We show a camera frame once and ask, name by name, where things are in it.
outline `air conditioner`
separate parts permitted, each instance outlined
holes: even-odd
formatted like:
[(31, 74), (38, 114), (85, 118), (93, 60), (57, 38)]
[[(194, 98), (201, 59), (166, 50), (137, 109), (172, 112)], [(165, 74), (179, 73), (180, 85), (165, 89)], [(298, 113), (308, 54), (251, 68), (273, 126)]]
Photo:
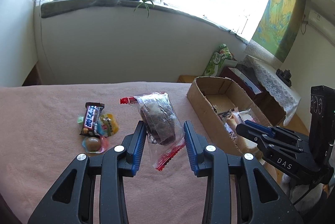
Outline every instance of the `air conditioner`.
[(313, 9), (308, 18), (308, 24), (316, 28), (335, 46), (335, 26)]

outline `yellow candy package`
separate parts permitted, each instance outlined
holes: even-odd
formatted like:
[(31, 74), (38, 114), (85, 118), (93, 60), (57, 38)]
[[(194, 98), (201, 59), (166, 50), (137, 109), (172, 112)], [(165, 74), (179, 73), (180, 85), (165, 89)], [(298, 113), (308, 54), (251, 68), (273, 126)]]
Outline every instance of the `yellow candy package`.
[(98, 119), (97, 132), (105, 137), (116, 134), (119, 130), (118, 123), (112, 114), (102, 114)]

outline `silver screw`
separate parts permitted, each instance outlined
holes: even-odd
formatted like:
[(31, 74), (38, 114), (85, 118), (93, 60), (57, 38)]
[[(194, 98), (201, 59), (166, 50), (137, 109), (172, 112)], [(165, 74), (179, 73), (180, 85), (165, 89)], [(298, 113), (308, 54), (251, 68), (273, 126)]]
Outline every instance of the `silver screw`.
[(84, 154), (84, 153), (79, 154), (79, 155), (77, 156), (77, 160), (78, 160), (78, 161), (82, 161), (82, 160), (85, 160), (85, 159), (86, 159), (86, 154)]
[(116, 151), (116, 152), (121, 152), (121, 151), (123, 151), (124, 149), (125, 149), (124, 146), (118, 145), (118, 146), (116, 146), (116, 147), (114, 148), (114, 151)]
[(213, 151), (216, 150), (216, 147), (214, 147), (213, 145), (208, 145), (208, 146), (206, 147), (206, 150), (207, 150), (207, 151), (210, 151), (210, 152), (213, 152)]
[(251, 153), (246, 153), (244, 154), (244, 158), (246, 158), (247, 160), (252, 160), (254, 156)]

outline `white cloth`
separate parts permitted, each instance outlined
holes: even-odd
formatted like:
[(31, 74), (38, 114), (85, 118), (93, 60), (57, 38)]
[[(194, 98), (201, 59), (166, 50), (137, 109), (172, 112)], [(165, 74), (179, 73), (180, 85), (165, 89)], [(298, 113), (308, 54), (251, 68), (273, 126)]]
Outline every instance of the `white cloth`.
[(284, 126), (287, 126), (298, 107), (301, 96), (292, 86), (288, 87), (281, 79), (279, 79), (276, 75), (276, 69), (272, 66), (249, 55), (241, 61), (241, 64), (254, 69), (257, 79), (279, 105), (283, 107), (286, 112)]

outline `pink cloth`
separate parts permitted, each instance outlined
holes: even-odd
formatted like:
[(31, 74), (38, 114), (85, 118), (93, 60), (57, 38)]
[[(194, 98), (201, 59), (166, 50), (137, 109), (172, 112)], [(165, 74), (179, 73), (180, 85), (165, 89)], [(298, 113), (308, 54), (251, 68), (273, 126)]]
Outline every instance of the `pink cloth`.
[[(120, 98), (166, 91), (179, 120), (191, 120), (205, 135), (201, 122), (186, 98), (190, 84), (120, 83), (0, 88), (0, 193), (22, 221), (27, 223), (42, 197), (80, 153), (78, 115), (85, 102), (105, 104), (120, 126), (109, 137), (110, 146), (121, 144), (141, 119), (136, 108), (120, 105)], [(197, 178), (183, 148), (162, 172), (150, 165), (144, 147), (140, 170), (125, 178), (129, 223), (201, 223), (207, 178)], [(98, 223), (99, 178), (95, 187), (94, 223)]]

